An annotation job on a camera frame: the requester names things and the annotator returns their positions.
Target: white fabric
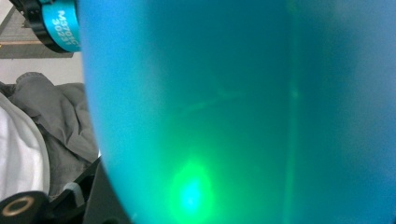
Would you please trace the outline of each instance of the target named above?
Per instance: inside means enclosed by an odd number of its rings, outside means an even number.
[[[0,200],[50,189],[47,148],[33,121],[0,93]]]

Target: gray fabric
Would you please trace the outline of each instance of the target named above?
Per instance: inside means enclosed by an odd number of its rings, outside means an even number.
[[[97,159],[98,150],[81,83],[54,86],[39,73],[26,73],[0,92],[24,111],[43,134],[49,152],[49,196],[62,192]]]

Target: green light spot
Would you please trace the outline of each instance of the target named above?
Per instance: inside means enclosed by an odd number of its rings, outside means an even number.
[[[178,223],[205,223],[211,212],[213,192],[204,166],[189,162],[175,176],[171,209]]]

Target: gray cloth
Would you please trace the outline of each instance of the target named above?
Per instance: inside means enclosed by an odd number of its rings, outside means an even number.
[[[0,82],[0,92],[43,134],[49,153],[49,196],[60,194],[98,157],[84,85],[54,86],[42,74],[26,73],[15,85]]]

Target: blue lens ring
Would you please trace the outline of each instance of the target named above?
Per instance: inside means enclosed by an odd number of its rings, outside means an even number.
[[[52,0],[40,0],[41,5],[52,3]]]
[[[57,0],[42,7],[44,24],[52,39],[69,52],[80,51],[75,0]]]

